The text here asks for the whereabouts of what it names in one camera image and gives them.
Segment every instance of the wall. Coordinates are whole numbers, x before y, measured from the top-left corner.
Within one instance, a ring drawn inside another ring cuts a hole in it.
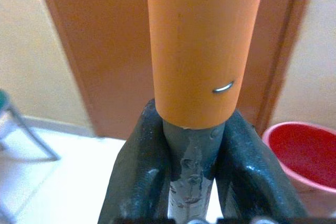
[[[0,0],[0,88],[25,115],[90,127],[44,0]]]
[[[310,0],[271,124],[336,129],[336,0]]]

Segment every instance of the pvc pipe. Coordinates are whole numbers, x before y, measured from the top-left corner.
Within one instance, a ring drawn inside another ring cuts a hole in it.
[[[259,2],[148,0],[156,109],[163,119],[205,129],[232,115]]]

